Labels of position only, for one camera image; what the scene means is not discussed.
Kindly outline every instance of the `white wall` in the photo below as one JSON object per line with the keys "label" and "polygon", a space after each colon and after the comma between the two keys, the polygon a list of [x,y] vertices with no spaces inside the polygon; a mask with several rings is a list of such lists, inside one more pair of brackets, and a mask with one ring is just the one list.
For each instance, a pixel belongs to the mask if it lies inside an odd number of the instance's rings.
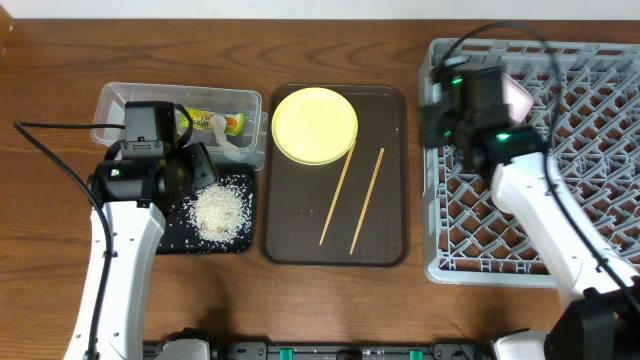
{"label": "white wall", "polygon": [[0,0],[14,18],[616,19],[640,0]]}

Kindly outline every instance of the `spilled rice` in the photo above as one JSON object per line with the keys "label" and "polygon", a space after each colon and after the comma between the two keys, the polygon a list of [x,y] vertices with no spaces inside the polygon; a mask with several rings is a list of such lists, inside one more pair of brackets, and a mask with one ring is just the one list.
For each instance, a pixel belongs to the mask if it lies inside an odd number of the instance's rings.
{"label": "spilled rice", "polygon": [[188,221],[203,240],[233,242],[240,231],[250,230],[252,196],[242,199],[246,185],[232,183],[231,178],[220,179],[196,192],[196,200],[186,204]]}

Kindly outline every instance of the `plastic rack grid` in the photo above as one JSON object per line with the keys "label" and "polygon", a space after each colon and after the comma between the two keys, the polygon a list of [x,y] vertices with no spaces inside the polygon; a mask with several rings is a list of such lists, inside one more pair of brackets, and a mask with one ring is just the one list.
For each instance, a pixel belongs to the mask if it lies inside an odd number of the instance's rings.
{"label": "plastic rack grid", "polygon": [[[456,39],[436,39],[420,68],[420,102],[431,102],[429,71]],[[640,46],[550,43],[562,68],[562,110],[553,137],[561,174],[599,232],[640,266]],[[468,40],[454,55],[501,61],[534,98],[527,122],[548,136],[555,86],[548,55],[533,41]],[[513,216],[462,168],[455,149],[425,150],[425,274],[437,283],[553,287]]]}

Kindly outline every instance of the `wooden table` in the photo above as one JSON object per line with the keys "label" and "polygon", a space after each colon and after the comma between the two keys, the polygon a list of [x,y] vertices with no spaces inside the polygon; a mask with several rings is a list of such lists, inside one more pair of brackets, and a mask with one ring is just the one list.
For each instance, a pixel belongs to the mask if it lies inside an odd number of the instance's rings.
{"label": "wooden table", "polygon": [[[263,110],[281,84],[391,85],[417,108],[429,43],[478,21],[18,21],[0,69],[0,356],[61,358],[89,245],[89,205],[15,120],[91,123],[110,81],[254,89]],[[536,22],[558,41],[640,43],[638,22]],[[514,31],[487,38],[526,39]],[[435,285],[422,265],[422,151],[409,113],[411,254],[393,269],[288,267],[257,246],[239,256],[156,257],[145,339],[185,326],[225,340],[426,343],[549,329],[553,290]],[[104,148],[87,131],[36,132],[82,177]],[[259,201],[259,211],[264,203]]]}

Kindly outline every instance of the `yellow packaging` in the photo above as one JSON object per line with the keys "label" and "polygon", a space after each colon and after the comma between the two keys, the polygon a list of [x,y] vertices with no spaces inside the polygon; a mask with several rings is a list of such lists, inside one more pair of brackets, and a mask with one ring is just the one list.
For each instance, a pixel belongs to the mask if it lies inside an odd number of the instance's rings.
{"label": "yellow packaging", "polygon": [[[211,118],[214,115],[220,115],[227,120],[227,126],[224,129],[225,134],[238,135],[244,128],[244,113],[238,114],[220,114],[213,111],[186,108],[193,119],[193,128],[200,131],[213,132],[211,128]],[[188,128],[189,121],[184,114],[180,115],[180,127]]]}

